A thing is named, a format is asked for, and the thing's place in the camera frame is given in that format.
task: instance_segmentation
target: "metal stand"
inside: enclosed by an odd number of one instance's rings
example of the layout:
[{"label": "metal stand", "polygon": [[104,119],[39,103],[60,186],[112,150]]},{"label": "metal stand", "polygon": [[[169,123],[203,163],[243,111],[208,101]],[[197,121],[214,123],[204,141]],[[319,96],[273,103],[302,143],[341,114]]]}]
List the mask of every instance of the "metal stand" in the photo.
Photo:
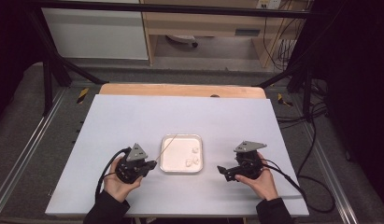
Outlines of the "metal stand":
[{"label": "metal stand", "polygon": [[292,79],[290,83],[288,84],[288,91],[289,92],[296,92],[298,91],[303,83],[305,83],[304,87],[304,97],[303,97],[303,115],[306,118],[310,117],[310,99],[311,99],[311,79],[312,79],[312,68],[309,66],[308,62],[305,62],[307,64],[308,68],[306,66],[301,66],[299,64],[295,64],[293,67],[290,67],[289,69],[283,71],[282,73],[276,75],[275,77],[272,77],[265,82],[254,85],[252,87],[260,87],[260,88],[266,88],[270,85],[280,81],[282,78],[287,76],[292,76]]},{"label": "metal stand", "polygon": [[40,42],[42,44],[43,52],[46,56],[46,60],[43,62],[44,71],[44,86],[45,86],[45,108],[43,116],[46,116],[52,108],[52,80],[51,74],[54,75],[60,86],[70,86],[72,79],[67,73],[65,68],[71,69],[77,74],[89,79],[95,84],[105,84],[108,81],[101,80],[88,72],[82,70],[76,65],[72,64],[65,58],[63,58],[57,51],[52,40],[48,37],[45,29],[42,27],[39,18],[36,15],[35,7],[23,7],[26,18],[29,20],[32,27],[35,29]]}]

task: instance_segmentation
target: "hand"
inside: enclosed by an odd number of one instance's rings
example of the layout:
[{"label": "hand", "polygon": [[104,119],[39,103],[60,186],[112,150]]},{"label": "hand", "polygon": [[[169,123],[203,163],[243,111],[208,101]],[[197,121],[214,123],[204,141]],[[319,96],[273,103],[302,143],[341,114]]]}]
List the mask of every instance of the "hand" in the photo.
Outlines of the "hand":
[{"label": "hand", "polygon": [[[110,165],[109,173],[115,173],[117,164],[121,158],[117,158]],[[125,184],[122,182],[116,174],[108,175],[104,178],[104,190],[110,194],[118,202],[124,202],[127,195],[131,190],[136,189],[140,186],[142,176],[140,176],[133,184]]]},{"label": "hand", "polygon": [[[259,152],[258,156],[259,158],[264,159],[262,154]],[[267,201],[270,201],[278,198],[273,175],[271,174],[270,169],[267,167],[262,169],[261,175],[256,179],[249,179],[243,175],[236,175],[235,179],[250,186],[253,191],[255,191],[255,193],[263,200],[266,199]]]}]

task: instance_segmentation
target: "handheld controller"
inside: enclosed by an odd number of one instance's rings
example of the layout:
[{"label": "handheld controller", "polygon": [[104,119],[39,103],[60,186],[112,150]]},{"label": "handheld controller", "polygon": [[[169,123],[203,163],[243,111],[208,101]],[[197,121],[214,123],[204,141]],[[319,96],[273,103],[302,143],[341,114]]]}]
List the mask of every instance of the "handheld controller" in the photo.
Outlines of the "handheld controller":
[{"label": "handheld controller", "polygon": [[251,179],[258,178],[263,164],[256,150],[262,147],[267,147],[267,145],[243,141],[234,150],[238,166],[230,169],[218,166],[219,173],[223,174],[227,181],[236,180],[235,175],[243,175]]},{"label": "handheld controller", "polygon": [[145,161],[148,155],[138,143],[135,143],[133,148],[124,149],[123,152],[125,155],[116,167],[116,175],[126,184],[133,184],[140,176],[145,177],[156,167],[157,161]]}]

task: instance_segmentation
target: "black sleeve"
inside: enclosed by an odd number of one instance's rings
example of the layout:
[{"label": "black sleeve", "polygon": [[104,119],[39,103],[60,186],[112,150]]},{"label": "black sleeve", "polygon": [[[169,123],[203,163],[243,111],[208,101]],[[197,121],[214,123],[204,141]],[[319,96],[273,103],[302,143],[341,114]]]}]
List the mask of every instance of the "black sleeve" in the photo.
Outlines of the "black sleeve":
[{"label": "black sleeve", "polygon": [[102,191],[92,210],[84,218],[84,224],[117,224],[130,208],[127,201],[119,203],[106,191]]},{"label": "black sleeve", "polygon": [[261,201],[256,206],[256,212],[262,224],[293,223],[291,215],[281,198]]}]

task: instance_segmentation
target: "person's right hand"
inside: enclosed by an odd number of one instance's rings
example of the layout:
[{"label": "person's right hand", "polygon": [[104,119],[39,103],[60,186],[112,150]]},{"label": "person's right hand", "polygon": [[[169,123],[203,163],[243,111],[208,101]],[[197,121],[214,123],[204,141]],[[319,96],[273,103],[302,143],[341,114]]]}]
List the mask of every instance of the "person's right hand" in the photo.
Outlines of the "person's right hand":
[{"label": "person's right hand", "polygon": [[[263,164],[267,164],[267,161],[264,160],[264,157],[261,153],[258,152],[258,156],[262,159]],[[236,175],[235,179],[250,186],[253,191],[255,191],[255,193],[263,200],[266,199],[267,201],[270,201],[278,198],[273,175],[271,174],[270,169],[267,167],[262,169],[261,175],[256,179],[249,179],[243,175]]]}]

